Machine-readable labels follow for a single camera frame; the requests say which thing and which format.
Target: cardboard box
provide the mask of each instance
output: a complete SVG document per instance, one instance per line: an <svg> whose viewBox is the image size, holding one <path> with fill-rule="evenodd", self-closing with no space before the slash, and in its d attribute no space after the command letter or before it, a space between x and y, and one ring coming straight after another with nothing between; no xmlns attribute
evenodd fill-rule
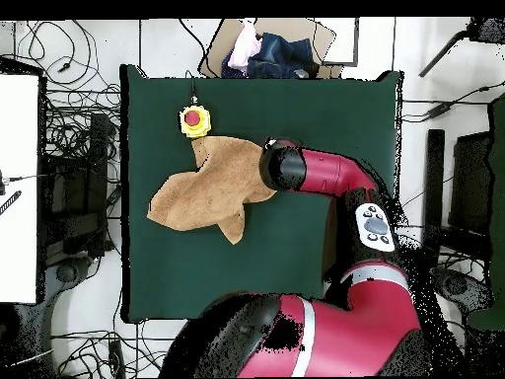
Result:
<svg viewBox="0 0 505 379"><path fill-rule="evenodd" d="M223 19L210 43L207 51L208 65L219 77L221 77L223 60L234 47L243 27L243 24L237 19ZM267 32L279 35L289 42L310 39L313 59L317 64L321 64L320 58L325 59L329 46L335 39L333 31L306 18L258 18L254 27L259 35ZM330 76L337 78L341 70L342 67L338 65L321 67L318 78L329 78ZM200 62L198 71L204 76L215 77L207 66L205 56Z"/></svg>

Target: yellow object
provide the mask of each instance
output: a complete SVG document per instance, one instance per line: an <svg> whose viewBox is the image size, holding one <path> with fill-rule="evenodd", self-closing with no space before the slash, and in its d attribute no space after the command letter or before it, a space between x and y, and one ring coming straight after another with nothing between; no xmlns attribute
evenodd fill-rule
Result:
<svg viewBox="0 0 505 379"><path fill-rule="evenodd" d="M199 122L196 125L189 125L185 121L185 116L189 112L197 112L199 116ZM180 130L185 136L191 139L200 138L207 135L210 130L210 113L202 106L191 106L189 108L184 108L182 112L179 112L180 116Z"/></svg>

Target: blue cloth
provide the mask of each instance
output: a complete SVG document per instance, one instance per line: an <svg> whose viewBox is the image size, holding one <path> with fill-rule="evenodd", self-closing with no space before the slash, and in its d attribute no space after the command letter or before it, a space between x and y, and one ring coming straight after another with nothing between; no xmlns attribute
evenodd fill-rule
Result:
<svg viewBox="0 0 505 379"><path fill-rule="evenodd" d="M312 58L308 38L288 42L278 35L263 34L261 50L248 61L250 78L300 78L296 70L306 71L315 78L319 65Z"/></svg>
<svg viewBox="0 0 505 379"><path fill-rule="evenodd" d="M230 57L232 56L233 49L225 56L223 63L221 64L221 77L222 78L246 78L246 75L241 71L235 68L230 68L228 66L228 62L230 61Z"/></svg>

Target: desk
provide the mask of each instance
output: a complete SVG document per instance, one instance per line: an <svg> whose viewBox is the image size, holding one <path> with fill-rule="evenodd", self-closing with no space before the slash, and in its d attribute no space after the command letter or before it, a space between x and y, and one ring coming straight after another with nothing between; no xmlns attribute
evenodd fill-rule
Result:
<svg viewBox="0 0 505 379"><path fill-rule="evenodd" d="M0 74L0 170L3 177L37 174L38 92L36 75ZM36 303L37 179L6 186L3 204L22 195L0 215L0 302Z"/></svg>
<svg viewBox="0 0 505 379"><path fill-rule="evenodd" d="M298 139L305 146L366 160L391 193L396 170L398 73L382 80L195 79L213 135ZM147 219L157 189L195 170L179 112L189 79L148 79L121 66L123 321L195 318L231 291L323 293L329 199L277 193L246 205L246 229L232 246L217 226L178 232Z"/></svg>

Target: white floor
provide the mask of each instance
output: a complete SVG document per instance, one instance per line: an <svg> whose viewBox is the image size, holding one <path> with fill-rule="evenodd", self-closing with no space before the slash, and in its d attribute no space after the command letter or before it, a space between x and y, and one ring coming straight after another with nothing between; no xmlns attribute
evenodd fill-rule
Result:
<svg viewBox="0 0 505 379"><path fill-rule="evenodd" d="M404 71L403 103L404 114L424 114L434 105L430 101L451 101L481 86L490 86L505 80L503 46L461 41L424 78L418 76L422 68L456 32L465 28L469 18L360 18L359 59L357 67L344 68L343 78L373 80L387 70ZM141 65L151 77L183 77L185 70L197 74L196 67L202 52L196 41L184 31L177 20L141 21L79 21L89 31L97 43L100 72L107 83L118 83L118 66L121 63ZM211 41L219 20L189 20L190 28L207 46ZM58 23L74 39L75 58L84 62L88 47L79 28L71 21ZM13 49L12 33L0 26L0 54ZM330 27L339 36L339 29ZM24 24L17 24L16 42L19 54L28 53L31 36ZM40 40L45 46L46 61L50 63L62 55L69 55L72 46L62 32L51 25L40 30ZM340 32L339 42L345 39L353 43L350 31ZM92 65L96 64L93 49ZM34 43L32 54L40 54ZM71 80L79 75L82 68L71 68L58 75L58 66L52 71L57 80ZM83 87L84 90L102 90L105 83L98 77ZM490 102L505 88L492 89L466 98L467 104L453 106L453 109L439 118L422 123L404 123L402 126L402 153L400 174L400 201L406 202L424 189L424 156L427 131L441 128L446 131L445 175L453 173L453 147L458 136L485 131L489 128L485 103ZM447 220L450 204L451 182L444 185L444 214ZM411 202L405 212L409 224L421 224L422 197ZM111 220L109 230L116 246L120 249L120 225ZM405 229L402 233L420 238L419 229ZM108 253L101 263L98 274L77 288L65 292L58 300L52 321L52 333L64 335L96 330L93 336L100 337L112 330L112 316L117 306L121 287L121 260L116 252ZM456 306L439 298L446 319L458 321L461 316ZM115 320L117 331L135 345L136 327L123 324L119 317ZM151 351L159 351L161 364L163 352L168 349L184 321L149 321L143 336ZM464 337L454 329L460 344ZM57 339L53 341L54 361L59 364L69 353L82 344L83 339ZM146 351L143 341L141 349ZM103 358L107 358L106 345L100 348ZM123 346L126 362L135 360L135 350ZM78 362L68 366L68 372L82 372ZM145 359L139 360L139 367L147 367L139 377L157 376L157 369L148 366Z"/></svg>

